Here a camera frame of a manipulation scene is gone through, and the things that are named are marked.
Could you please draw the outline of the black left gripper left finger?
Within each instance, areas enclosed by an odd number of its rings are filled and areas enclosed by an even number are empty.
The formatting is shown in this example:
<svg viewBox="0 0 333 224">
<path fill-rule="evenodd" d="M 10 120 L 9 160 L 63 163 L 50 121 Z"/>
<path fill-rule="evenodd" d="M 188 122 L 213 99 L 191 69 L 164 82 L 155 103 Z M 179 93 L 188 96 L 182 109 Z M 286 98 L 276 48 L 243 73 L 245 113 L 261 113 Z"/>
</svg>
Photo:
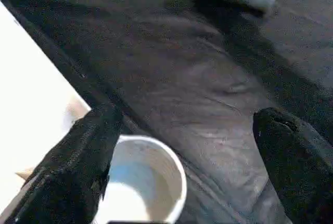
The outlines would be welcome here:
<svg viewBox="0 0 333 224">
<path fill-rule="evenodd" d="M 92 223 L 122 123 L 122 112 L 112 104 L 78 119 L 26 179 L 1 223 Z"/>
</svg>

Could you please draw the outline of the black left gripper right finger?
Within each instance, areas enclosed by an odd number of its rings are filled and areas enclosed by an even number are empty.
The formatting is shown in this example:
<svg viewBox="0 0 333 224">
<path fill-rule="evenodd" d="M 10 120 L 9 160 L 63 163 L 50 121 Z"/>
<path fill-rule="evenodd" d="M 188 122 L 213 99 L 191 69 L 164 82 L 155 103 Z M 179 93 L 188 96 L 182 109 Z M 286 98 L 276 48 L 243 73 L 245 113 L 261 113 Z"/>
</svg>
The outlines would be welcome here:
<svg viewBox="0 0 333 224">
<path fill-rule="evenodd" d="M 309 123 L 277 108 L 253 115 L 269 179 L 293 223 L 332 223 L 332 145 Z"/>
</svg>

